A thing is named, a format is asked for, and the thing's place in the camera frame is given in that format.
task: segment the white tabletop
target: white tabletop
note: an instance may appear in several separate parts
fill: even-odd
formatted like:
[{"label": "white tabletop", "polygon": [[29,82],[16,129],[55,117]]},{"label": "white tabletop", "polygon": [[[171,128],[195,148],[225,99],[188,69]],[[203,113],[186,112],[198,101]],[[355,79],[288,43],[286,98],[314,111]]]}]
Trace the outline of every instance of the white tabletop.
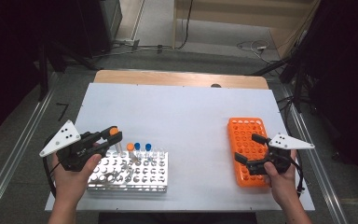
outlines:
[{"label": "white tabletop", "polygon": [[[151,143],[170,153],[166,193],[86,191],[77,210],[280,210],[270,188],[240,188],[227,135],[229,118],[261,118],[268,136],[285,133],[272,91],[203,87],[89,84],[76,127],[80,133],[117,125],[122,145]],[[314,210],[306,189],[300,197]],[[54,198],[49,195],[46,210]]]}]

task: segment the gray floor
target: gray floor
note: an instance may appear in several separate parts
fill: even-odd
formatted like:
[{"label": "gray floor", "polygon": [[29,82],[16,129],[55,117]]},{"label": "gray floor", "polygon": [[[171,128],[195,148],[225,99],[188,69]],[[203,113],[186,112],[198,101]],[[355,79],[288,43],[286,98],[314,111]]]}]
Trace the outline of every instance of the gray floor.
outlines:
[{"label": "gray floor", "polygon": [[[142,35],[141,27],[145,26],[140,25],[138,37],[141,41],[149,41]],[[256,58],[252,52],[245,56],[234,53],[223,54],[216,53],[213,50],[208,51],[205,46],[195,52],[184,49],[183,51],[164,51],[157,54],[155,51],[147,50],[133,54],[105,56],[93,61],[105,69],[184,71],[233,76],[251,74],[266,65],[265,62]],[[19,165],[12,168],[15,172],[0,200],[0,223],[46,223],[48,220],[49,213],[44,211],[48,198],[48,184],[38,153],[45,139],[62,126],[62,122],[58,119],[63,108],[56,104],[69,104],[62,120],[76,120],[83,96],[88,84],[94,79],[95,71],[87,70],[82,65],[72,63],[65,74],[58,74],[58,76],[59,79],[53,89],[54,92],[48,107],[34,131],[34,135],[30,138]],[[276,98],[282,99],[282,84],[275,76],[275,71],[264,75]],[[0,172],[10,152],[16,147],[21,132],[33,115],[34,109],[38,106],[38,94],[39,89],[36,87],[24,98],[0,128]],[[303,105],[303,107],[303,116],[310,135],[317,146],[319,156],[333,183],[337,196],[341,200],[347,219],[349,223],[358,223],[358,167],[331,160],[330,157],[335,150],[329,142],[321,119],[317,115],[312,115],[307,105]],[[289,119],[289,122],[290,129],[296,136],[296,126],[291,119]],[[310,161],[306,154],[301,153],[301,156],[306,178],[310,183],[307,187],[316,207],[315,212],[309,212],[310,217],[314,223],[333,223],[318,181],[310,168]],[[256,212],[256,214],[258,223],[284,223],[281,212]],[[77,220],[78,223],[97,223],[98,213],[80,212]]]}]

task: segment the orange cap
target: orange cap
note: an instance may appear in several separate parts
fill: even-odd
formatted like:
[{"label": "orange cap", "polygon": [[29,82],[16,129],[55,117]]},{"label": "orange cap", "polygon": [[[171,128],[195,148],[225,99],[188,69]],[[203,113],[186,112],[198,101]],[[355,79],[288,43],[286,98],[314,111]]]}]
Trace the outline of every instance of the orange cap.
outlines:
[{"label": "orange cap", "polygon": [[118,133],[118,128],[111,128],[110,130],[109,130],[109,133],[110,133],[110,135],[114,135],[114,134],[117,134]]},{"label": "orange cap", "polygon": [[127,144],[127,150],[128,151],[133,151],[133,143],[128,143]]}]

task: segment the person's right hand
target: person's right hand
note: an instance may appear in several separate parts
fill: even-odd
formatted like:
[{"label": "person's right hand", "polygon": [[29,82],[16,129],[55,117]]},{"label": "person's right hand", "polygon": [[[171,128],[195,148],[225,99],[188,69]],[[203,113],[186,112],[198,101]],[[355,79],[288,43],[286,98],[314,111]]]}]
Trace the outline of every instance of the person's right hand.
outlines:
[{"label": "person's right hand", "polygon": [[[291,157],[296,159],[296,151],[292,150]],[[275,166],[271,162],[264,163],[264,168],[268,175],[264,176],[264,181],[272,187],[272,196],[275,202],[281,207],[286,206],[291,200],[298,200],[296,192],[296,167],[292,164],[284,174],[278,174]]]}]

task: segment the blue cap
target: blue cap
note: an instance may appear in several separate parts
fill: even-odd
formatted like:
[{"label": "blue cap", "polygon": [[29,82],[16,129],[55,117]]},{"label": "blue cap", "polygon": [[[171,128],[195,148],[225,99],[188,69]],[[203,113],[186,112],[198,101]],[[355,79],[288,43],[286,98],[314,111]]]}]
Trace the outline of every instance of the blue cap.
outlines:
[{"label": "blue cap", "polygon": [[135,150],[141,149],[141,144],[139,143],[135,143],[134,146],[135,146]]},{"label": "blue cap", "polygon": [[146,151],[150,151],[150,149],[152,149],[152,145],[147,143],[145,148],[146,148]]}]

